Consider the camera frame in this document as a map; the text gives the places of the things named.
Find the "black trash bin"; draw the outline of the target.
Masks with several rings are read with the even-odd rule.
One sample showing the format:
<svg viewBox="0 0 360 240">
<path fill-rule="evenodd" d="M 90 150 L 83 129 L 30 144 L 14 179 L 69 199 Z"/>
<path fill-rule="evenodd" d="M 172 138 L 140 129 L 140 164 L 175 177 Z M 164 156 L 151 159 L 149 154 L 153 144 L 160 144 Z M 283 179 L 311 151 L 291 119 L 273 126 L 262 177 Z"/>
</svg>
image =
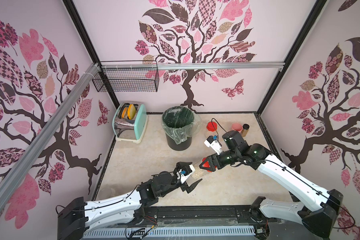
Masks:
<svg viewBox="0 0 360 240">
<path fill-rule="evenodd" d="M 162 127 L 172 150 L 184 151 L 190 147 L 194 121 L 194 113 L 184 106 L 171 107 L 163 113 Z"/>
</svg>

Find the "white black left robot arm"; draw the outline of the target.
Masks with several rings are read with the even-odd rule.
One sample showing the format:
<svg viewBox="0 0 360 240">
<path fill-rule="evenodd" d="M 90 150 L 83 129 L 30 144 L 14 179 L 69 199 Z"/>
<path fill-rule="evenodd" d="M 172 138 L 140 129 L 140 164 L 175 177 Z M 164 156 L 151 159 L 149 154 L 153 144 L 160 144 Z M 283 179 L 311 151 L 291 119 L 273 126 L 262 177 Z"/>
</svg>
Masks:
<svg viewBox="0 0 360 240">
<path fill-rule="evenodd" d="M 152 179 L 137 185 L 132 191 L 116 197 L 85 201 L 72 200 L 58 213 L 59 240 L 80 240 L 93 230 L 119 224 L 139 223 L 144 209 L 156 204 L 160 198 L 180 188 L 190 193 L 199 183 L 187 184 L 196 172 L 191 162 L 178 162 L 173 172 L 163 171 Z"/>
</svg>

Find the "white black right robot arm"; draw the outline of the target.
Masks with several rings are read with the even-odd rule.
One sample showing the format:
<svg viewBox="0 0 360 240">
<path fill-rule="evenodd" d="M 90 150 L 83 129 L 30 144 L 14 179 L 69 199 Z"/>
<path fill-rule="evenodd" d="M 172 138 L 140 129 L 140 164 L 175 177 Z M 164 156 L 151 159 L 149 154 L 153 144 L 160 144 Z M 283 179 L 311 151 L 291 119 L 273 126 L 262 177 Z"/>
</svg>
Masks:
<svg viewBox="0 0 360 240">
<path fill-rule="evenodd" d="M 203 159 L 200 169 L 214 172 L 226 166 L 249 166 L 279 183 L 298 199 L 296 203 L 287 203 L 257 197 L 250 206 L 252 220 L 259 223 L 275 218 L 295 222 L 318 237 L 329 238 L 343 201 L 339 191 L 326 190 L 307 180 L 264 146 L 248 145 L 237 131 L 223 134 L 222 139 L 228 147 L 226 151 L 222 150 L 216 136 L 205 140 L 204 144 L 215 153 Z"/>
</svg>

